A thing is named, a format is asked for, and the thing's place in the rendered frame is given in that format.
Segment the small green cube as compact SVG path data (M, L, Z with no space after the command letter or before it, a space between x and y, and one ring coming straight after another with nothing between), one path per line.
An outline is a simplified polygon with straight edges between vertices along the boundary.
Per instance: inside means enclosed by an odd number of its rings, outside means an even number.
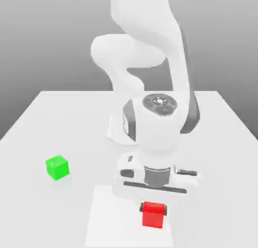
M49 176L54 180L59 180L69 175L69 163L61 155L46 160L46 169Z

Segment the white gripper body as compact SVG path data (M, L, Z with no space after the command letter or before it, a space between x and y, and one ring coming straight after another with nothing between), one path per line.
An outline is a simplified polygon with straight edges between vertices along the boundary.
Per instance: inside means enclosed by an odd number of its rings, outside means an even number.
M134 202L153 202L166 205L179 205L193 201L199 192L199 183L190 178L177 178L171 185L151 188L144 183L115 178L112 183L115 196Z

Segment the small red cube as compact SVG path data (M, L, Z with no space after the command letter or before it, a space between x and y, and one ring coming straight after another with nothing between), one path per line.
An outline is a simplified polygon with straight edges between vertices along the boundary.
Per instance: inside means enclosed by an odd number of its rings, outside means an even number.
M165 204L144 202L142 225L153 228L163 228Z

